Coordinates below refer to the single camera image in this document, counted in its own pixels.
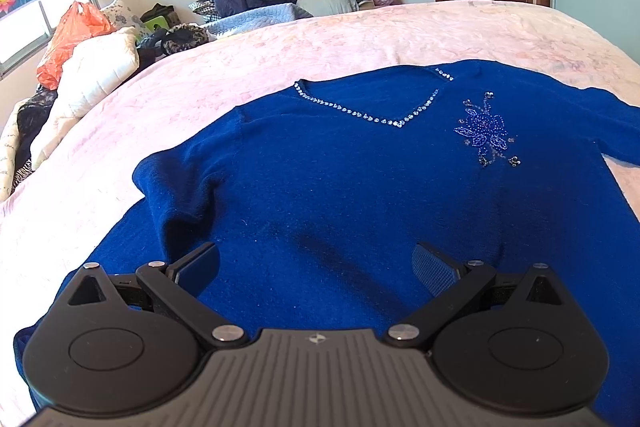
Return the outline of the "dark patterned clothes heap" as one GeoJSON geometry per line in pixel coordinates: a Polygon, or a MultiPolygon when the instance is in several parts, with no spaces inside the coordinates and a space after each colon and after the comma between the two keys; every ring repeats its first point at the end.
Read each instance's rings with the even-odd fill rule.
{"type": "Polygon", "coordinates": [[[140,70],[169,55],[190,51],[213,40],[202,26],[183,23],[172,5],[157,3],[143,13],[141,20],[146,33],[137,43],[140,70]]]}

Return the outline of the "window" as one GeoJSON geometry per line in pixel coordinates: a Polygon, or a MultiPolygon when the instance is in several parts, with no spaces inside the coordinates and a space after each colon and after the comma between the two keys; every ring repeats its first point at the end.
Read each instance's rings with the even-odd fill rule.
{"type": "Polygon", "coordinates": [[[35,0],[12,13],[1,13],[1,76],[8,75],[48,44],[62,15],[74,1],[98,0],[35,0]]]}

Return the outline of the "blue beaded sweater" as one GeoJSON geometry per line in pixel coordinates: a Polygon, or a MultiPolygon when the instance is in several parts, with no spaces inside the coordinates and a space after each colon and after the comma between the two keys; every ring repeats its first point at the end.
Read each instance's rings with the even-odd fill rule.
{"type": "Polygon", "coordinates": [[[639,161],[639,111],[495,62],[297,80],[143,159],[141,193],[85,261],[131,274],[205,243],[198,301],[247,332],[138,413],[36,408],[47,426],[634,426],[639,220],[608,160],[639,161]],[[589,407],[513,416],[465,400],[387,329],[431,293],[427,243],[500,273],[544,263],[608,351],[589,407]]]}

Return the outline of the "orange plastic bag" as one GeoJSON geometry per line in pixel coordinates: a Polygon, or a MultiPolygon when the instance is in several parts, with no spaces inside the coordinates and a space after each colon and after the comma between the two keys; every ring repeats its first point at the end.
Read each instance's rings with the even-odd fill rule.
{"type": "Polygon", "coordinates": [[[37,66],[36,77],[40,86],[48,90],[58,89],[63,65],[76,46],[114,31],[114,26],[94,4],[74,1],[58,22],[37,66]]]}

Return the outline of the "white puffer jacket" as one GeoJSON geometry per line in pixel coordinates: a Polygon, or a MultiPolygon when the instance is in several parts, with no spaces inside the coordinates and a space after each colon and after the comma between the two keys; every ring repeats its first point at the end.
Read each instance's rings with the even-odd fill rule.
{"type": "Polygon", "coordinates": [[[14,105],[1,133],[1,198],[49,159],[66,134],[140,65],[137,33],[128,26],[90,38],[63,64],[58,89],[40,88],[14,105]]]}

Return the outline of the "light blue quilted blanket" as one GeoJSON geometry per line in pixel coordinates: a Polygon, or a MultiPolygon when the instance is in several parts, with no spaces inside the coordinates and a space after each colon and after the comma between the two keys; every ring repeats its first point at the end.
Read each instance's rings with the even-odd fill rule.
{"type": "Polygon", "coordinates": [[[203,25],[213,39],[239,35],[273,25],[295,22],[312,15],[293,3],[282,3],[248,10],[203,25]]]}

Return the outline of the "pink bed blanket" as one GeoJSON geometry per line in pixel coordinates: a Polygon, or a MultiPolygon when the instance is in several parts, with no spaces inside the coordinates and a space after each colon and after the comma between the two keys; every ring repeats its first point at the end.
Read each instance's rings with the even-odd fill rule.
{"type": "Polygon", "coordinates": [[[141,196],[143,158],[235,106],[297,79],[480,58],[639,101],[639,66],[589,26],[544,6],[489,0],[405,4],[306,18],[165,58],[90,110],[1,206],[1,421],[34,413],[13,338],[47,312],[66,275],[141,196]]]}

